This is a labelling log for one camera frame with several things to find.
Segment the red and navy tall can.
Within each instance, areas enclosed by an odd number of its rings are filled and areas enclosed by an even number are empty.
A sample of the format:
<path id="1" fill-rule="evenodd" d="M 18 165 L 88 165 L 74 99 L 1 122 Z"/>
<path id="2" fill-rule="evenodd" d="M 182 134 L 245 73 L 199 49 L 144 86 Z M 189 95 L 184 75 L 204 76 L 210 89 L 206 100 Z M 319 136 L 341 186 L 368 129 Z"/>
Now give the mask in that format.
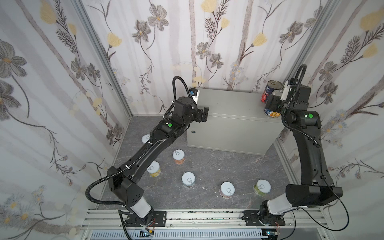
<path id="1" fill-rule="evenodd" d="M 264 92 L 261 97 L 261 101 L 263 103 L 267 102 L 267 98 L 273 93 L 275 90 L 279 90 L 283 87 L 283 84 L 279 81 L 270 80 L 267 82 L 267 85 L 264 89 Z"/>

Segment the grey-label small can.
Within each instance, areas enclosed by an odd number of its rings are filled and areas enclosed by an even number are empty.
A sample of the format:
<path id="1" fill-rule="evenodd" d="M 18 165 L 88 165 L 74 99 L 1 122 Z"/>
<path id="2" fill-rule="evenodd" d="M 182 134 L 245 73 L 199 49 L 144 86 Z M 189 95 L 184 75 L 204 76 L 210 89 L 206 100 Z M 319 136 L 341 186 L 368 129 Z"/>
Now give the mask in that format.
<path id="1" fill-rule="evenodd" d="M 192 188 L 195 185 L 196 177 L 192 172 L 186 172 L 182 175 L 182 184 L 185 188 Z"/>

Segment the blue soup can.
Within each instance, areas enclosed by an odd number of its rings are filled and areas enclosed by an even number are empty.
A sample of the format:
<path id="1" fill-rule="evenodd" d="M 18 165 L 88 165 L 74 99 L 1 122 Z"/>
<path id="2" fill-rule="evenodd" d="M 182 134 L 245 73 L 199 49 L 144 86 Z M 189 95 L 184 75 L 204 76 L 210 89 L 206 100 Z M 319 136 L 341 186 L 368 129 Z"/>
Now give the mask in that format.
<path id="1" fill-rule="evenodd" d="M 279 110 L 279 104 L 266 104 L 264 108 L 264 113 L 270 118 L 279 118 L 282 114 Z"/>

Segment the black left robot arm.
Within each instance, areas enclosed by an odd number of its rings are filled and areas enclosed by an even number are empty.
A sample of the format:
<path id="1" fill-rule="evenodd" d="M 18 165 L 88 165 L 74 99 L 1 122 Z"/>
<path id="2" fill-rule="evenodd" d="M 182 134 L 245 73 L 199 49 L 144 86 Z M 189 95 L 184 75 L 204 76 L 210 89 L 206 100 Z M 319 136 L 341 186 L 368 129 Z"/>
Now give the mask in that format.
<path id="1" fill-rule="evenodd" d="M 176 81 L 186 86 L 181 77 L 173 77 L 173 102 L 162 120 L 151 130 L 149 140 L 128 161 L 118 168 L 110 167 L 107 176 L 87 187 L 85 196 L 90 202 L 98 205 L 122 206 L 126 209 L 126 214 L 136 216 L 141 225 L 148 226 L 152 223 L 154 209 L 145 200 L 144 191 L 138 186 L 138 182 L 160 153 L 182 136 L 192 122 L 205 123 L 208 120 L 209 108 L 198 108 L 193 99 L 197 90 L 185 88 L 187 95 L 178 97 Z M 103 182 L 108 182 L 109 189 L 118 200 L 102 201 L 92 197 L 91 190 Z"/>

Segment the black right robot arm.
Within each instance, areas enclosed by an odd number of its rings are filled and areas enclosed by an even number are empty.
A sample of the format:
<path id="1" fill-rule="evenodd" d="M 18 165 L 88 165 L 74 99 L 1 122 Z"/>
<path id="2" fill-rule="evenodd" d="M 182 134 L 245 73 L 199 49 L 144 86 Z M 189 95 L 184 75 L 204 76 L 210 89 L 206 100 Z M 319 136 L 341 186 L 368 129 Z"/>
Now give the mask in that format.
<path id="1" fill-rule="evenodd" d="M 287 185 L 284 194 L 261 204 L 258 218 L 265 226 L 283 218 L 285 213 L 322 207 L 343 196 L 343 189 L 335 186 L 325 160 L 320 115 L 308 109 L 311 88 L 302 84 L 306 69 L 302 64 L 282 91 L 277 90 L 267 98 L 266 112 L 280 114 L 282 124 L 293 132 L 299 152 L 301 183 Z"/>

